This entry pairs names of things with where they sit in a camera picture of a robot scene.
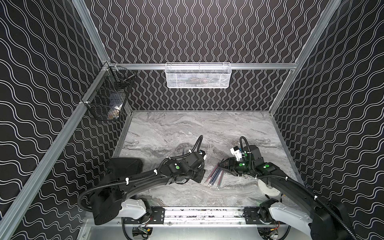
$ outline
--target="mesh basket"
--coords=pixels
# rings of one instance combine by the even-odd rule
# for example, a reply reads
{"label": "mesh basket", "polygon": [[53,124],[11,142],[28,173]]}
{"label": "mesh basket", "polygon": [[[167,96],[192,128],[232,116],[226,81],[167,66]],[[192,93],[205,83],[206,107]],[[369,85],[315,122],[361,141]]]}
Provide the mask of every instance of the mesh basket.
{"label": "mesh basket", "polygon": [[116,90],[130,87],[135,81],[137,71],[131,71],[121,66],[111,66],[113,76],[109,76]]}
{"label": "mesh basket", "polygon": [[96,120],[117,120],[124,111],[127,95],[124,89],[115,89],[115,78],[105,76],[91,97],[85,102],[92,116]]}
{"label": "mesh basket", "polygon": [[166,63],[169,88],[227,88],[230,63]]}

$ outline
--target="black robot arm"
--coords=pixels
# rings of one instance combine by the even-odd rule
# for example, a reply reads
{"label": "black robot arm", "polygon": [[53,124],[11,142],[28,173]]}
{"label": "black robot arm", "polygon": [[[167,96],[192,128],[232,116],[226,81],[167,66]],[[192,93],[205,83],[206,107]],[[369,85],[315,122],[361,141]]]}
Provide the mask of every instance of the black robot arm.
{"label": "black robot arm", "polygon": [[[184,184],[190,179],[200,183],[205,173],[206,158],[205,152],[200,150],[202,140],[203,136],[200,136],[187,154],[167,157],[156,169],[143,173],[138,173],[142,166],[140,159],[114,159],[100,183],[80,194],[78,206],[92,212],[95,224],[100,225],[115,218],[121,203],[137,193],[161,185]],[[88,194],[91,208],[82,203]]]}
{"label": "black robot arm", "polygon": [[[243,149],[242,140],[246,142],[247,148]],[[235,176],[251,175],[260,179],[267,187],[284,193],[312,219],[309,228],[313,240],[356,239],[350,218],[342,203],[328,202],[321,196],[316,196],[311,190],[287,176],[275,164],[265,163],[258,147],[249,145],[245,137],[240,138],[240,143],[240,148],[236,146],[231,149],[235,157],[223,160],[219,163],[219,167]],[[275,199],[269,199],[260,204],[261,220],[265,222],[274,220],[270,211],[274,205],[278,205],[276,202],[278,201]]]}

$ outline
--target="item in basket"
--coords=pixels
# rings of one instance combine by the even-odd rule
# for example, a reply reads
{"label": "item in basket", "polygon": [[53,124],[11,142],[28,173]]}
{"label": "item in basket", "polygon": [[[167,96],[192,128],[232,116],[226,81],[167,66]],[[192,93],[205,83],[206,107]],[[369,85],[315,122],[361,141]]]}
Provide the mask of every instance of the item in basket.
{"label": "item in basket", "polygon": [[108,111],[108,119],[118,118],[120,115],[121,107],[122,103],[112,106],[111,109]]}

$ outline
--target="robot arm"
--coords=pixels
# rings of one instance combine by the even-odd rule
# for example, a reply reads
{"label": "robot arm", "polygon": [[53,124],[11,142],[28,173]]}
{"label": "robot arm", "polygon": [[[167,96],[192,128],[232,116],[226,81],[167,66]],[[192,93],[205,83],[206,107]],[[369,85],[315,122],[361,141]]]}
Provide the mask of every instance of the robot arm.
{"label": "robot arm", "polygon": [[[167,157],[158,168],[143,173],[138,173],[141,172],[142,166],[140,159],[113,159],[100,183],[80,194],[79,207],[93,213],[96,225],[109,222],[121,211],[126,212],[130,207],[134,208],[135,219],[141,217],[141,220],[145,220],[151,213],[151,208],[146,201],[125,201],[137,193],[156,186],[184,184],[190,179],[200,183],[205,173],[204,160],[206,159],[205,152],[200,150],[202,139],[203,136],[200,136],[189,153]],[[90,194],[91,208],[84,206],[81,202],[87,194]]]}
{"label": "robot arm", "polygon": [[[243,140],[247,149],[242,146]],[[152,214],[149,204],[145,200],[130,198],[155,186],[184,184],[189,179],[200,183],[205,173],[206,157],[205,152],[199,150],[201,141],[202,136],[189,153],[166,158],[158,168],[144,173],[139,173],[142,165],[139,159],[114,159],[102,181],[78,197],[79,207],[93,213],[96,225],[104,224],[115,217],[131,217],[138,219],[140,223],[147,222]],[[259,186],[264,184],[266,189],[284,193],[304,211],[292,209],[271,198],[260,204],[256,217],[262,222],[287,223],[313,240],[356,239],[343,204],[330,203],[316,196],[289,178],[275,164],[265,163],[258,147],[249,145],[245,137],[240,138],[240,148],[236,146],[231,152],[234,157],[220,162],[220,168],[235,176],[248,174],[258,178]],[[91,194],[92,208],[81,204],[87,194]]]}
{"label": "robot arm", "polygon": [[313,240],[320,239],[356,239],[345,206],[331,203],[311,190],[287,176],[278,166],[264,162],[258,147],[249,145],[247,148],[237,146],[231,149],[235,157],[222,161],[219,166],[235,176],[248,174],[259,179],[259,186],[264,184],[284,193],[304,212],[289,208],[276,199],[268,199],[260,204],[259,218],[263,222],[281,221],[306,233]]}

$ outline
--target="wavy line pattern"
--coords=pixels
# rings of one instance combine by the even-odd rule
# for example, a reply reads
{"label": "wavy line pattern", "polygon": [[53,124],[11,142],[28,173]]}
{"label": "wavy line pattern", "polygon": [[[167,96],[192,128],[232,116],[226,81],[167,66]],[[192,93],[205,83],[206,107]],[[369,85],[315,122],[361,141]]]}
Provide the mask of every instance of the wavy line pattern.
{"label": "wavy line pattern", "polygon": [[275,119],[306,185],[384,239],[384,1],[343,0]]}
{"label": "wavy line pattern", "polygon": [[85,215],[77,197],[105,175],[127,114],[96,121],[87,112],[66,145],[12,239],[76,240]]}
{"label": "wavy line pattern", "polygon": [[85,0],[115,63],[292,63],[328,0]]}
{"label": "wavy line pattern", "polygon": [[101,65],[70,0],[0,0],[0,220]]}
{"label": "wavy line pattern", "polygon": [[268,110],[288,72],[236,70],[226,89],[175,89],[167,87],[164,71],[139,71],[128,102],[135,110]]}

